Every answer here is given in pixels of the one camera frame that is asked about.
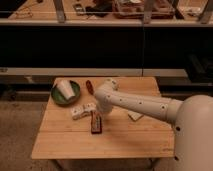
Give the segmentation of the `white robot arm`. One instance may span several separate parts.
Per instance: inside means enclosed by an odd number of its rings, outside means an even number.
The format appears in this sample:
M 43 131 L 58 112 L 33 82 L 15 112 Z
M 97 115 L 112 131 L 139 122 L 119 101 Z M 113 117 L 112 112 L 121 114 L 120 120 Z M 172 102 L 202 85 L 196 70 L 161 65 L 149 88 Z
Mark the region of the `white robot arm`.
M 119 92 L 107 79 L 94 92 L 99 110 L 114 106 L 167 122 L 174 128 L 173 171 L 213 171 L 213 97 L 194 95 L 184 101 Z

